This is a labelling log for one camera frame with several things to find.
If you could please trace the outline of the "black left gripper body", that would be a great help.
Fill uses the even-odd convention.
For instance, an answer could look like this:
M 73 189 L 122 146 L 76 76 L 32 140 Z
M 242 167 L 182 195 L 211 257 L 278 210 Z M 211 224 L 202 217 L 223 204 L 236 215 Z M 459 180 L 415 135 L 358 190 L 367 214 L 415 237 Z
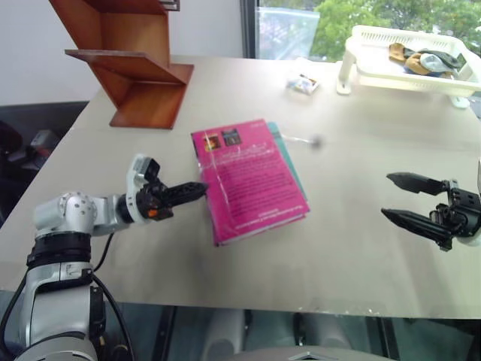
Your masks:
M 144 184 L 136 194 L 136 205 L 145 220 L 162 221 L 174 216 L 172 208 L 163 202 L 167 187 L 156 179 Z

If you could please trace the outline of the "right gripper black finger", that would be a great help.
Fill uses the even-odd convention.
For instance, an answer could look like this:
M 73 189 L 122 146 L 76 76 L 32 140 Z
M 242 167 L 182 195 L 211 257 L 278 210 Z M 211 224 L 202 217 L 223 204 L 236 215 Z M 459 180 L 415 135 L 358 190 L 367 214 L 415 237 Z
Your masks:
M 428 217 L 412 211 L 382 208 L 381 213 L 396 226 L 432 240 L 442 251 L 452 249 L 453 235 L 450 230 Z
M 412 172 L 395 172 L 386 177 L 397 187 L 412 193 L 440 194 L 449 189 L 447 180 L 438 181 Z

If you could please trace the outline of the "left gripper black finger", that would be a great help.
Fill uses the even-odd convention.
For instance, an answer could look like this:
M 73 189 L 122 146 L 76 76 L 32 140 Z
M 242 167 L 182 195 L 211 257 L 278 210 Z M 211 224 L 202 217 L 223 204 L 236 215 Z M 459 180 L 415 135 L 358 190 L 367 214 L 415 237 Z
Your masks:
M 203 182 L 187 182 L 174 187 L 170 187 L 166 190 L 167 197 L 170 190 L 205 190 L 207 192 L 208 185 Z
M 168 207 L 194 202 L 205 195 L 205 190 L 170 190 L 168 194 Z

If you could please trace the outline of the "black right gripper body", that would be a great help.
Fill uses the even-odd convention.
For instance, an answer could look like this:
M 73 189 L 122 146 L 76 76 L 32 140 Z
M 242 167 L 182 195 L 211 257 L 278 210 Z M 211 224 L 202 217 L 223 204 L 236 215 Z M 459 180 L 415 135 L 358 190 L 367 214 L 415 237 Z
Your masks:
M 480 231 L 480 197 L 463 190 L 456 180 L 443 181 L 448 204 L 439 204 L 430 219 L 448 229 L 453 237 L 474 238 Z

